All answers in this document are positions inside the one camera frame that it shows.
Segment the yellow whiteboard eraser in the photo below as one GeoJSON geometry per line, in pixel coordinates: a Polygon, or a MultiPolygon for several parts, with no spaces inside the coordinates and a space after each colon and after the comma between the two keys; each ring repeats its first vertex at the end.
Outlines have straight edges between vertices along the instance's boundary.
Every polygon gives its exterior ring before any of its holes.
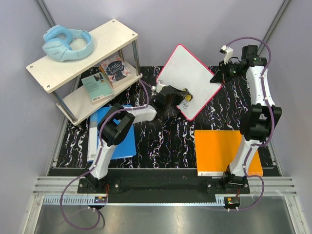
{"type": "Polygon", "coordinates": [[[192,99],[193,99],[193,95],[189,92],[189,90],[188,89],[183,89],[183,91],[184,91],[184,97],[185,97],[185,99],[187,100],[187,101],[191,101],[192,99]]]}

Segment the pink framed whiteboard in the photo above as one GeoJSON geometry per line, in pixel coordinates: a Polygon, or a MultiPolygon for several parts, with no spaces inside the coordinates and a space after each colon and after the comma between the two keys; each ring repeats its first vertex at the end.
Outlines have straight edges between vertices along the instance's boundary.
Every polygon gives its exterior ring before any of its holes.
{"type": "Polygon", "coordinates": [[[193,53],[183,44],[178,44],[160,71],[156,82],[161,80],[166,86],[189,90],[193,99],[183,100],[178,109],[187,120],[192,121],[222,87],[221,84],[210,83],[213,76],[213,72],[193,53]]]}

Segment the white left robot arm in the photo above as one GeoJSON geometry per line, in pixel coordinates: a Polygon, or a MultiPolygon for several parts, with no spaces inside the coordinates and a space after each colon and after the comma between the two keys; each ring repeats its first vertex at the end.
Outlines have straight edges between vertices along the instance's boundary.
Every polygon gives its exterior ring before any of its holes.
{"type": "Polygon", "coordinates": [[[170,107],[177,107],[184,100],[191,101],[193,95],[188,89],[179,90],[171,85],[154,87],[156,96],[148,104],[138,107],[123,107],[116,103],[97,126],[99,145],[95,160],[83,176],[94,193],[105,188],[108,166],[116,147],[126,138],[134,123],[153,121],[170,107]]]}

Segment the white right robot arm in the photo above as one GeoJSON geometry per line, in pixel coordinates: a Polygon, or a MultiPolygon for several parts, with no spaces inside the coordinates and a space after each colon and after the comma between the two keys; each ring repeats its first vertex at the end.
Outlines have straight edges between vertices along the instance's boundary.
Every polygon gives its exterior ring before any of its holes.
{"type": "Polygon", "coordinates": [[[236,63],[223,60],[210,80],[211,83],[225,84],[233,78],[245,77],[251,94],[251,105],[240,123],[242,138],[238,151],[216,184],[226,193],[236,193],[247,184],[251,161],[258,148],[271,140],[282,114],[270,94],[267,65],[267,60],[259,56],[246,56],[236,63]]]}

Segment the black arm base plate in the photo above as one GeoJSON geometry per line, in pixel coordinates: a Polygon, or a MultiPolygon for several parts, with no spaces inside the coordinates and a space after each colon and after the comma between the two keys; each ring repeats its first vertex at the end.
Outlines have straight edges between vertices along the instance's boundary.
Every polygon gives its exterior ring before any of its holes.
{"type": "Polygon", "coordinates": [[[219,179],[191,176],[108,176],[98,182],[97,187],[82,178],[78,182],[79,194],[100,194],[109,192],[121,194],[134,191],[195,191],[204,194],[249,194],[247,182],[223,185],[219,179]]]}

